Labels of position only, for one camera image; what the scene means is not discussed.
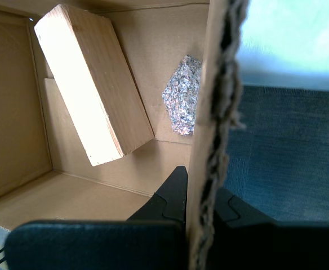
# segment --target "cardboard wall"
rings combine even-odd
[[[202,61],[208,4],[100,15],[109,18],[113,24],[155,138],[191,144],[192,136],[181,136],[172,131],[161,94],[185,55]],[[48,66],[46,76],[53,78]]]
[[[42,102],[55,170],[151,196],[176,166],[188,168],[192,137],[172,131],[161,93],[186,54],[202,59],[207,14],[207,4],[103,14],[114,25],[155,140],[129,156],[92,167],[55,81],[43,79]],[[35,56],[43,57],[38,47]],[[53,78],[48,66],[43,76]]]
[[[0,196],[52,168],[26,22],[0,12]]]
[[[209,2],[210,0],[0,0],[0,10],[22,15],[44,15],[59,3],[70,4],[92,12],[101,12],[209,4]]]

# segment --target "wooden block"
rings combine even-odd
[[[60,4],[34,29],[92,166],[154,137],[109,19]]]

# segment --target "corrugated cardboard edge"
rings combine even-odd
[[[212,245],[216,192],[227,170],[231,126],[239,126],[242,94],[235,53],[247,0],[211,0],[208,13],[201,89],[189,167],[186,234],[189,269],[205,269]]]

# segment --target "blue fabric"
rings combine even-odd
[[[225,187],[280,221],[329,221],[329,92],[245,87]]]

